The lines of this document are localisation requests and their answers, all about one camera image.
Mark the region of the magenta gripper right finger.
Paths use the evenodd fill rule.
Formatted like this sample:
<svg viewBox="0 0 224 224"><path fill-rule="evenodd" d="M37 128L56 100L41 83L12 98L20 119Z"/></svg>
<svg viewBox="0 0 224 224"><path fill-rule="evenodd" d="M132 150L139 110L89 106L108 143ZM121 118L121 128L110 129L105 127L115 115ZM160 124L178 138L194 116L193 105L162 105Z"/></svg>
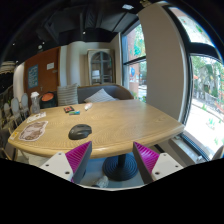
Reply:
<svg viewBox="0 0 224 224"><path fill-rule="evenodd" d="M182 166L169 154L158 154L137 142L133 143L133 154L145 184L152 183L182 169Z"/></svg>

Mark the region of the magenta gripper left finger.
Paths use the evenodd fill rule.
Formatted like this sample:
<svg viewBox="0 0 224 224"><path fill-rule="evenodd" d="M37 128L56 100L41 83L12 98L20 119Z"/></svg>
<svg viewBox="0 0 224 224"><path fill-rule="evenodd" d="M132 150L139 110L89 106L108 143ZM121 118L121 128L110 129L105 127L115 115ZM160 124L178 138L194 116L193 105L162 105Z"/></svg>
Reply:
<svg viewBox="0 0 224 224"><path fill-rule="evenodd" d="M67 153L56 153L41 166L41 169L79 184L84 176L91 152L92 142L89 141Z"/></svg>

